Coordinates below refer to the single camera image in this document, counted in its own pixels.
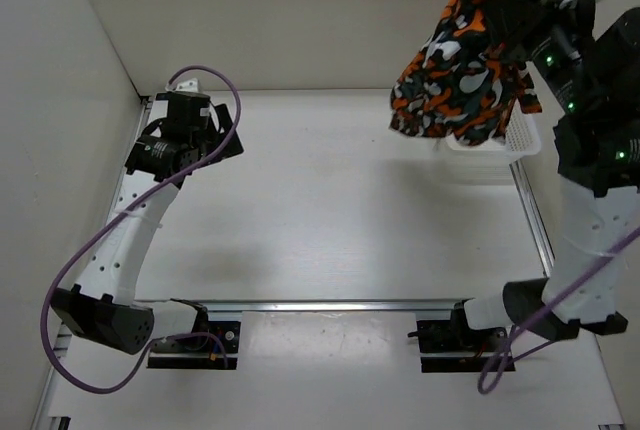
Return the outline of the orange camouflage patterned shorts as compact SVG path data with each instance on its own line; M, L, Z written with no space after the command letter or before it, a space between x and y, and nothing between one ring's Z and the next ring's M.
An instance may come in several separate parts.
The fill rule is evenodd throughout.
M499 55L482 8L487 2L528 1L449 0L391 88L390 130L410 138L453 136L474 147L503 142L514 109L540 113L526 63Z

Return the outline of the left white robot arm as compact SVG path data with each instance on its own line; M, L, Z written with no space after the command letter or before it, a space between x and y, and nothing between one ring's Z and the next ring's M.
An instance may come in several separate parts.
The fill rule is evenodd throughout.
M188 350L208 342L210 327L197 304L175 299L139 304L136 286L161 221L185 180L244 151L237 115L205 94L168 91L152 106L160 114L129 151L109 221L82 252L86 267L70 288L55 284L44 306L74 336L129 355L157 336L174 334Z

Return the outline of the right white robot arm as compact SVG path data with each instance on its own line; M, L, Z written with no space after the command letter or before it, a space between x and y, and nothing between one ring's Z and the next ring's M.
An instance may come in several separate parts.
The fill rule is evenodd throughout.
M549 276L458 303L450 340L470 350L507 326L554 342L581 330L621 334L618 254L639 209L639 11L595 36L596 0L489 0L482 9L498 55L533 63L563 109L554 129L562 240Z

